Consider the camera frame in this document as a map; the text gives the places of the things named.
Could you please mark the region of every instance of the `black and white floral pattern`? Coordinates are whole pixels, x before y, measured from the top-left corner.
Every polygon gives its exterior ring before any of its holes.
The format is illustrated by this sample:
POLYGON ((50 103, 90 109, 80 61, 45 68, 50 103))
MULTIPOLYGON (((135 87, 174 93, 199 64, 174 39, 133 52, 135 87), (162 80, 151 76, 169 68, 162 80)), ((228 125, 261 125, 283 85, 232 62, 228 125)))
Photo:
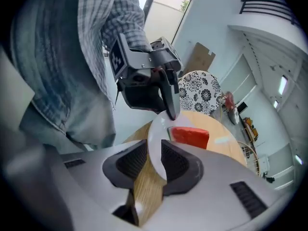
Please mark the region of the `black and white floral pattern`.
POLYGON ((185 88, 183 88, 183 87, 181 87, 179 89, 179 93, 180 93, 180 98, 185 98, 186 95, 187 95, 187 92, 186 92, 185 88))
POLYGON ((193 71, 179 81, 180 105, 183 110, 213 113, 221 100, 217 79, 205 71, 193 71))

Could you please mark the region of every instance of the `tree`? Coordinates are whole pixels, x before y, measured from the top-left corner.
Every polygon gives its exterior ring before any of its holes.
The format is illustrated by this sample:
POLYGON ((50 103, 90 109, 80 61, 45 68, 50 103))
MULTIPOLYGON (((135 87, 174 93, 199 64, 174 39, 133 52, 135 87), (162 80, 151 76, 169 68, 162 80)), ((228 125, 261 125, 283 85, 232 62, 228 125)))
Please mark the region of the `tree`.
POLYGON ((180 10, 183 11, 183 12, 185 12, 185 10, 186 10, 188 4, 189 4, 189 0, 183 0, 183 1, 182 1, 182 4, 181 4, 180 10))

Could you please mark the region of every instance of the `shirt sleeve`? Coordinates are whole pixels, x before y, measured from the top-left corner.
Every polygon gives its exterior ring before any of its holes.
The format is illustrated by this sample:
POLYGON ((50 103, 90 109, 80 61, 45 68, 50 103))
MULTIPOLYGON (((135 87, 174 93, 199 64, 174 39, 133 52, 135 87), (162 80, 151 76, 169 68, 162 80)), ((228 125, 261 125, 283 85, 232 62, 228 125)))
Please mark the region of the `shirt sleeve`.
POLYGON ((109 16, 101 29, 102 40, 110 50, 119 33, 123 33, 130 48, 151 51, 144 27, 144 12, 138 0, 115 0, 109 16))

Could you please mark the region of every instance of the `red watermelon flesh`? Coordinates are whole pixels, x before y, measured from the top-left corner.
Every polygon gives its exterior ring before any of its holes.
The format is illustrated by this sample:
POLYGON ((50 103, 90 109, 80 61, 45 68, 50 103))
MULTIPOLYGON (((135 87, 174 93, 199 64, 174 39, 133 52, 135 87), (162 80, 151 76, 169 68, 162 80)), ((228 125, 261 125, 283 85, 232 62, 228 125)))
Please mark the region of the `red watermelon flesh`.
POLYGON ((189 144, 202 149, 206 149, 210 134, 200 128, 170 127, 168 134, 172 141, 189 144))

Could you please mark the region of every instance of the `round table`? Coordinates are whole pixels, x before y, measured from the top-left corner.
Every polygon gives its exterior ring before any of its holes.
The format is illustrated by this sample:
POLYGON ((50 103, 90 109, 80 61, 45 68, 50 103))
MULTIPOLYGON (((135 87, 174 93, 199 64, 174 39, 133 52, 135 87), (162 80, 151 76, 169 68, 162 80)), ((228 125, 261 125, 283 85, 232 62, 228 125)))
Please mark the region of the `round table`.
MULTIPOLYGON (((247 166, 245 156, 238 142, 219 121, 200 112, 182 112, 196 128, 209 131, 210 138, 207 144, 209 151, 227 155, 247 166)), ((124 142, 147 139, 151 123, 145 124, 124 142)), ((148 155, 147 161, 134 183, 133 190, 139 226, 142 226, 161 205, 163 201, 162 189, 165 184, 166 181, 156 173, 148 155)))

